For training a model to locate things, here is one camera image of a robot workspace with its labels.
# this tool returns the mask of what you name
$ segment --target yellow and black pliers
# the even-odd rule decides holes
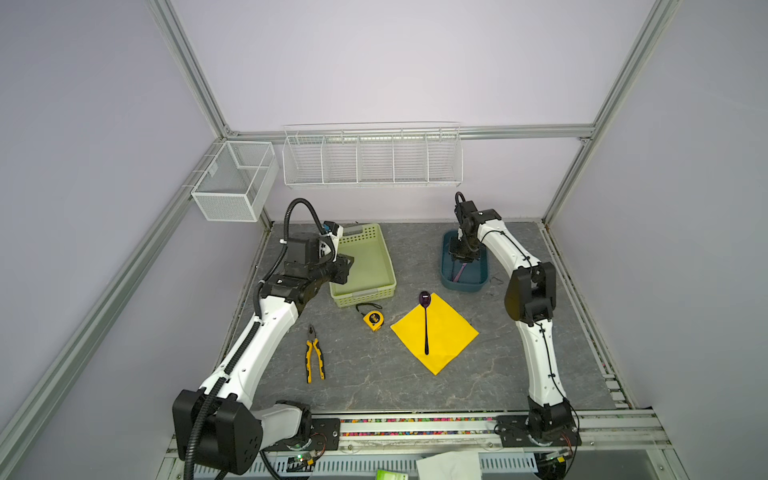
[[[306,382],[312,383],[312,348],[317,352],[317,360],[320,367],[320,378],[326,379],[326,370],[323,368],[323,352],[320,351],[320,345],[317,342],[315,327],[310,325],[310,330],[306,336]]]

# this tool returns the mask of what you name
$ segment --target white wire shelf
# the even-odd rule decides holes
[[[296,189],[454,187],[462,182],[464,159],[457,125],[377,130],[381,125],[322,134],[289,133],[286,127],[286,185]]]
[[[192,189],[206,219],[257,222],[280,167],[270,142],[225,141]]]

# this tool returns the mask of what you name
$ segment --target blue plastic tray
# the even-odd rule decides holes
[[[485,245],[480,246],[480,260],[467,263],[458,281],[453,279],[462,268],[462,262],[453,260],[449,252],[451,239],[458,237],[456,230],[445,232],[442,236],[442,262],[440,263],[440,280],[442,285],[450,290],[459,292],[479,292],[488,282],[488,250]]]

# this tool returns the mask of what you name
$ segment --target white robotic arm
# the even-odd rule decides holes
[[[290,214],[299,203],[310,209],[319,233],[290,235]],[[193,478],[195,464],[242,475],[264,447],[279,440],[304,445],[310,439],[309,406],[281,401],[257,412],[250,407],[267,363],[305,305],[325,282],[346,283],[354,258],[338,253],[343,231],[333,222],[321,224],[304,199],[288,206],[283,249],[254,288],[253,317],[200,388],[182,390],[174,401],[185,480]],[[275,273],[283,261],[283,272]]]
[[[478,227],[477,236],[502,263],[509,277],[519,268],[531,268],[541,263],[512,236],[502,220],[485,221]],[[540,319],[533,326],[525,322],[516,323],[528,364],[528,395],[541,406],[561,403],[565,390],[560,383],[558,362],[552,346],[552,318]]]
[[[549,262],[531,255],[507,230],[495,210],[478,211],[461,192],[455,197],[458,238],[450,253],[468,263],[480,257],[485,245],[509,275],[505,308],[517,323],[528,365],[528,423],[526,434],[540,445],[571,433],[571,404],[558,373],[552,342],[556,272]]]

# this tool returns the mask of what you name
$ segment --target yellow tape measure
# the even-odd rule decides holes
[[[361,306],[372,306],[376,310],[371,310],[368,313],[363,313],[360,311]],[[384,324],[384,314],[381,313],[382,306],[378,303],[358,303],[355,305],[355,308],[357,309],[357,313],[362,315],[362,321],[366,323],[367,326],[371,327],[371,330],[374,332],[382,327]]]

